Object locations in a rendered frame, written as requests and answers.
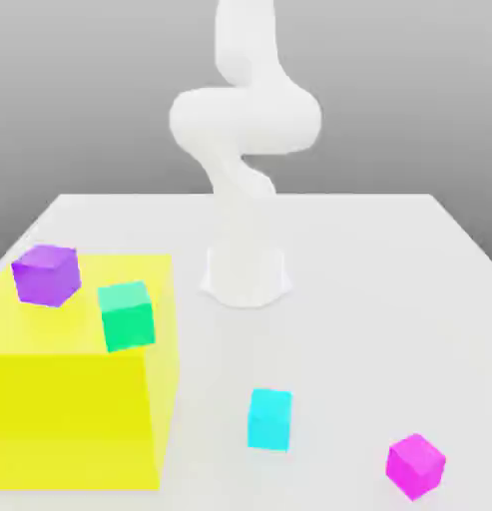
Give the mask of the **small green cube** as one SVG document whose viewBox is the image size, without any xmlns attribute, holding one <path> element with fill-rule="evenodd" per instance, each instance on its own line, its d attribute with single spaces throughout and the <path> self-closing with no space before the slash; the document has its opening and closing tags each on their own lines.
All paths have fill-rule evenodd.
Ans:
<svg viewBox="0 0 492 511">
<path fill-rule="evenodd" d="M 98 304 L 109 352 L 156 342 L 152 301 L 143 281 L 99 287 Z"/>
</svg>

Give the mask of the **small cyan cube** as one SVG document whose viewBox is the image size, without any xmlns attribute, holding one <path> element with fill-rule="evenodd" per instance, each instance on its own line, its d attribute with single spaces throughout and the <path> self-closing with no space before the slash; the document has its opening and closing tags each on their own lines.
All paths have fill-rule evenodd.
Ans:
<svg viewBox="0 0 492 511">
<path fill-rule="evenodd" d="M 247 446 L 287 452 L 290 443 L 292 393 L 256 388 L 247 415 Z"/>
</svg>

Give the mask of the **small purple cube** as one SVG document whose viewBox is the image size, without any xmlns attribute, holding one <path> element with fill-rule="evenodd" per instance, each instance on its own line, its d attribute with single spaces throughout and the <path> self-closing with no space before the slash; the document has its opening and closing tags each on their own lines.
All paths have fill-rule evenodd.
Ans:
<svg viewBox="0 0 492 511">
<path fill-rule="evenodd" d="M 22 302 L 60 307 L 81 287 L 77 251 L 35 245 L 11 263 Z"/>
</svg>

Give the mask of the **small magenta cube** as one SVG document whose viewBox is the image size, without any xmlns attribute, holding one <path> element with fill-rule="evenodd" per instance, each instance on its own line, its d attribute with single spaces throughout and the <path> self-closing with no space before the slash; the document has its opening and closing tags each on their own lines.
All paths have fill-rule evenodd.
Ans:
<svg viewBox="0 0 492 511">
<path fill-rule="evenodd" d="M 389 447 L 386 476 L 411 500 L 436 488 L 441 481 L 446 456 L 418 433 Z"/>
</svg>

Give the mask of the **large yellow box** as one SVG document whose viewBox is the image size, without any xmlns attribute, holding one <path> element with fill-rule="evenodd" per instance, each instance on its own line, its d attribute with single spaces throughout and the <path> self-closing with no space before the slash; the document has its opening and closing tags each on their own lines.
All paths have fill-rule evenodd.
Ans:
<svg viewBox="0 0 492 511">
<path fill-rule="evenodd" d="M 160 488 L 180 374 L 169 255 L 81 255 L 60 307 L 18 298 L 0 270 L 0 490 Z M 153 343 L 109 351 L 98 291 L 140 281 Z"/>
</svg>

